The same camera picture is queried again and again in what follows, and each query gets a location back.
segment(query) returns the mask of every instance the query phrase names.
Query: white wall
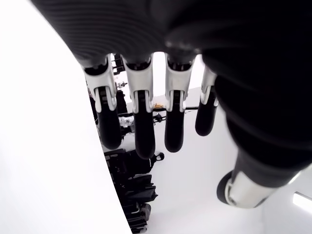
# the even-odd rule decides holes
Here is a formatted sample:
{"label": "white wall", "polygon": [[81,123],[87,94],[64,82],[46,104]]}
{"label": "white wall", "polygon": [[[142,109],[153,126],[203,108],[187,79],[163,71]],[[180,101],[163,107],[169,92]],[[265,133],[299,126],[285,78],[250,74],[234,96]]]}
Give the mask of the white wall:
{"label": "white wall", "polygon": [[293,204],[293,194],[300,192],[312,197],[312,170],[305,170],[297,180],[264,203],[263,215],[266,234],[310,234],[312,214]]}
{"label": "white wall", "polygon": [[[191,89],[187,106],[197,106],[200,88]],[[165,103],[165,97],[154,98]],[[155,126],[156,151],[165,159],[152,169],[159,196],[151,203],[149,234],[263,234],[262,208],[242,210],[221,203],[216,188],[233,169],[237,149],[218,108],[214,129],[207,137],[195,132],[196,111],[185,115],[184,144],[175,154],[164,145],[165,122]],[[126,136],[121,148],[134,149],[134,136]]]}
{"label": "white wall", "polygon": [[0,28],[0,234],[130,234],[79,64],[26,0]]}

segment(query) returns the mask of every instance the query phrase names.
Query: ceiling light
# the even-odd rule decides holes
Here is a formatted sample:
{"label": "ceiling light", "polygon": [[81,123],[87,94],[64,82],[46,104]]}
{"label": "ceiling light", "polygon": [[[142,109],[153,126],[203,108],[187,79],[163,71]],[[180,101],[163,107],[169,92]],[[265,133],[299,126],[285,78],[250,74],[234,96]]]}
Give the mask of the ceiling light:
{"label": "ceiling light", "polygon": [[312,214],[312,198],[296,192],[293,195],[292,202]]}

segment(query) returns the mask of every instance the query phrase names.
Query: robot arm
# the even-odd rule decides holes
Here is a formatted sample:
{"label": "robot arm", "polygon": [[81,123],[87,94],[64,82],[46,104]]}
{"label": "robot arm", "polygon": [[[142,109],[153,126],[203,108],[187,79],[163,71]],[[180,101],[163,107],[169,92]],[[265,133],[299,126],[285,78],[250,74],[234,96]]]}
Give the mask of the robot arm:
{"label": "robot arm", "polygon": [[[181,113],[192,56],[202,54],[207,65],[196,131],[202,136],[209,134],[218,102],[226,112],[239,152],[234,170],[218,186],[221,201],[256,207],[312,163],[312,63],[308,59],[312,54],[312,14],[308,3],[291,1],[281,7],[277,1],[263,0],[32,2],[85,72],[105,67],[109,53],[123,55],[141,157],[149,158],[155,150],[150,113],[153,78],[148,64],[153,52],[163,51],[167,54],[168,150],[178,151],[183,142],[179,126],[183,126]],[[86,79],[92,84],[97,106],[103,101],[97,112],[107,112],[99,121],[114,123],[102,123],[105,136],[101,138],[107,138],[109,131],[116,133],[114,140],[107,138],[110,148],[116,148],[120,127],[114,114],[114,88],[105,72],[92,73],[94,77],[86,72]],[[91,81],[98,76],[106,80]],[[100,90],[105,93],[102,99]]]}

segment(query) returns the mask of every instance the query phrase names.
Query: robotic hand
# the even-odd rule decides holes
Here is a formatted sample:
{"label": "robotic hand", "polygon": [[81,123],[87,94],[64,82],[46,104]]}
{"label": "robotic hand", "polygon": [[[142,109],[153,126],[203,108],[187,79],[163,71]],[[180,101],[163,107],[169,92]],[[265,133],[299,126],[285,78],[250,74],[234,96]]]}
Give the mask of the robotic hand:
{"label": "robotic hand", "polygon": [[108,54],[123,56],[142,158],[155,151],[153,52],[166,53],[165,145],[171,152],[183,143],[184,101],[194,58],[202,54],[206,69],[196,131],[210,133],[220,102],[239,148],[234,170],[217,188],[219,200],[254,208],[312,163],[307,2],[282,7],[263,0],[32,2],[81,64],[106,147],[121,143]]}

